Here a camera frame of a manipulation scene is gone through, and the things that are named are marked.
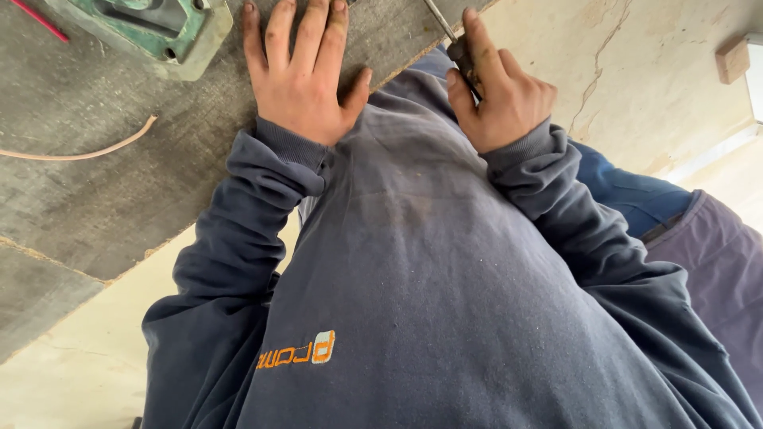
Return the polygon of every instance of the dirty hand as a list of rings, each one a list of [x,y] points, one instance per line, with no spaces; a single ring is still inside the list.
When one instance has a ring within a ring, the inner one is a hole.
[[[463,19],[483,101],[475,105],[456,69],[447,74],[448,99],[472,146],[487,153],[519,140],[547,119],[557,89],[525,74],[508,50],[496,50],[477,11],[465,10]]]
[[[344,105],[336,98],[347,38],[346,0],[310,0],[297,32],[294,56],[289,33],[295,0],[281,0],[270,16],[265,48],[259,10],[243,6],[243,47],[259,116],[325,146],[334,146],[355,124],[369,100],[371,70],[364,69]]]

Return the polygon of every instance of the navy blue sweatshirt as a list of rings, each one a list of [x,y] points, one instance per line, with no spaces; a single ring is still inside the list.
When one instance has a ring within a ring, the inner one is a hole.
[[[443,84],[403,72],[332,150],[239,133],[143,322],[144,427],[761,427],[565,132],[481,158]]]

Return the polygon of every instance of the person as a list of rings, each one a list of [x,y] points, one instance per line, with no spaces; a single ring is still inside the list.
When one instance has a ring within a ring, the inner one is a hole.
[[[728,350],[729,362],[763,412],[763,237],[702,190],[615,168],[593,148],[582,154],[578,181],[597,202],[619,211],[647,261],[688,271],[691,306]]]
[[[294,16],[274,7],[263,50],[244,5],[257,126],[143,320],[146,429],[763,426],[686,271],[575,180],[556,89],[474,9],[479,105],[416,66],[340,105],[346,3],[310,0],[290,55]]]

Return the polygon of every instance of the wooden board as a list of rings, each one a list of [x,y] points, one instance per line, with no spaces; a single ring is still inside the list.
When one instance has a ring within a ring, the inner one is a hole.
[[[299,0],[303,8],[306,0]],[[50,12],[71,38],[62,44],[10,2],[0,2],[0,147],[27,153],[87,153],[131,135],[143,139],[93,160],[45,163],[0,157],[0,236],[96,279],[113,279],[195,221],[225,176],[224,159],[256,106],[238,24],[197,82],[151,76]],[[439,0],[449,21],[466,5]],[[260,0],[267,19],[275,0]],[[241,0],[229,2],[238,20]],[[350,8],[341,82],[363,65],[378,88],[443,39],[418,0],[358,0]]]

